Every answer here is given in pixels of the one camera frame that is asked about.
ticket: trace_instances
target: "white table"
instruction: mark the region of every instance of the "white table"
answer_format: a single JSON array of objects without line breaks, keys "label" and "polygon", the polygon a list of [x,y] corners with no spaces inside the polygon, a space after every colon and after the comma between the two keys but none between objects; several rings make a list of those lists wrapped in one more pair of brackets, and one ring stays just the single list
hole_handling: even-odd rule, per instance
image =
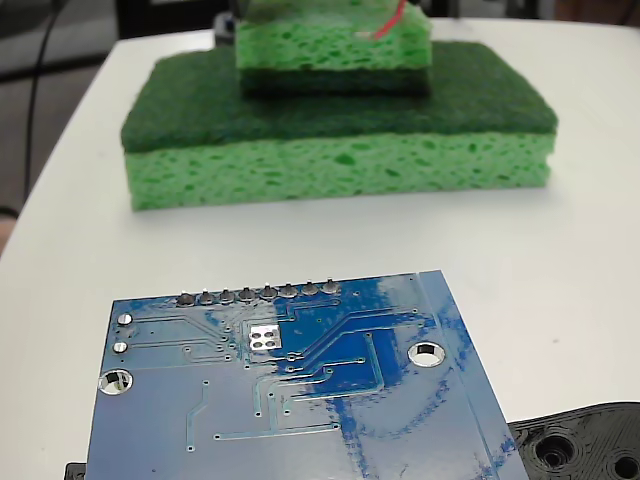
[{"label": "white table", "polygon": [[0,261],[3,478],[85,460],[112,300],[181,289],[442,269],[508,421],[640,401],[640,31],[435,31],[493,47],[555,108],[547,189],[133,213],[120,126],[154,62],[211,33],[118,44]]}]

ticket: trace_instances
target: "mounting hole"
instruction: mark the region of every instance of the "mounting hole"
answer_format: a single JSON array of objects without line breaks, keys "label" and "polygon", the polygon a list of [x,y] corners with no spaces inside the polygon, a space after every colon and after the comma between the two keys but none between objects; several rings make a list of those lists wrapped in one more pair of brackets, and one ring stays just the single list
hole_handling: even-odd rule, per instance
[{"label": "mounting hole", "polygon": [[409,349],[409,360],[419,367],[437,367],[444,362],[444,348],[437,343],[420,342]]},{"label": "mounting hole", "polygon": [[640,467],[638,467],[638,462],[635,458],[631,457],[622,457],[618,460],[614,466],[614,471],[616,475],[620,478],[631,479],[638,478],[638,473],[640,471]]},{"label": "mounting hole", "polygon": [[131,389],[133,376],[126,370],[109,370],[98,381],[98,389],[105,395],[122,395]]},{"label": "mounting hole", "polygon": [[569,463],[575,454],[573,444],[560,435],[551,435],[536,445],[537,457],[549,468]]}]

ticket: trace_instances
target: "blue circuit board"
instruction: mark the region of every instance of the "blue circuit board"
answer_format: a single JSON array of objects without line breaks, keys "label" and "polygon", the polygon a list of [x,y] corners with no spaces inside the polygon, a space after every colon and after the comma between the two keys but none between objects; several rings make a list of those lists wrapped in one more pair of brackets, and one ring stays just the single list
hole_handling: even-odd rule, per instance
[{"label": "blue circuit board", "polygon": [[526,479],[440,272],[116,301],[88,480]]}]

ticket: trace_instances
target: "sponge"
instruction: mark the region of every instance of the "sponge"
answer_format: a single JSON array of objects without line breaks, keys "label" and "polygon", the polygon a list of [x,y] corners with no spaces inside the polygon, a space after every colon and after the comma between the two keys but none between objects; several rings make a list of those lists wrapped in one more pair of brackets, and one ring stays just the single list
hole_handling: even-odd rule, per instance
[{"label": "sponge", "polygon": [[543,186],[553,111],[487,47],[433,48],[428,101],[243,99],[231,49],[162,60],[122,132],[133,207]]},{"label": "sponge", "polygon": [[252,0],[237,26],[245,93],[424,94],[431,26],[407,5],[402,21],[378,40],[397,0]]}]

